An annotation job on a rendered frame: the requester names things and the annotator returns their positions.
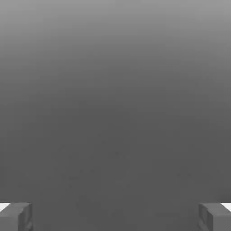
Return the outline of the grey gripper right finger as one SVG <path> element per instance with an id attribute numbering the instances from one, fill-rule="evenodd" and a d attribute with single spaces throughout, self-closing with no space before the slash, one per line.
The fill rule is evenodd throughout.
<path id="1" fill-rule="evenodd" d="M 199 231 L 231 231 L 231 203 L 200 203 Z"/>

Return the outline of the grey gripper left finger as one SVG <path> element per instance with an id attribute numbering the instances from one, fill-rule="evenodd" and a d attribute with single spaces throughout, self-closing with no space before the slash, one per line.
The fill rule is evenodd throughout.
<path id="1" fill-rule="evenodd" d="M 33 231 L 33 204 L 0 203 L 0 231 Z"/>

